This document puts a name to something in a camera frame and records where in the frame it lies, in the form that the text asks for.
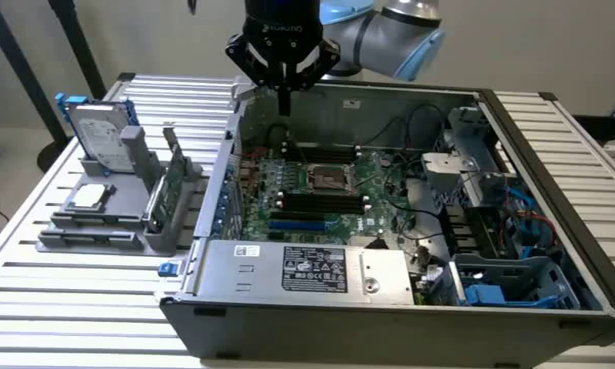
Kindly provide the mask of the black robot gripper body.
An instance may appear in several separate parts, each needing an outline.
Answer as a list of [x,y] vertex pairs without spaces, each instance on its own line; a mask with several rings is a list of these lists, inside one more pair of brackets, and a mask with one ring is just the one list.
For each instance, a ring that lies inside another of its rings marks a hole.
[[319,1],[247,1],[243,35],[264,63],[286,62],[315,52],[323,39]]

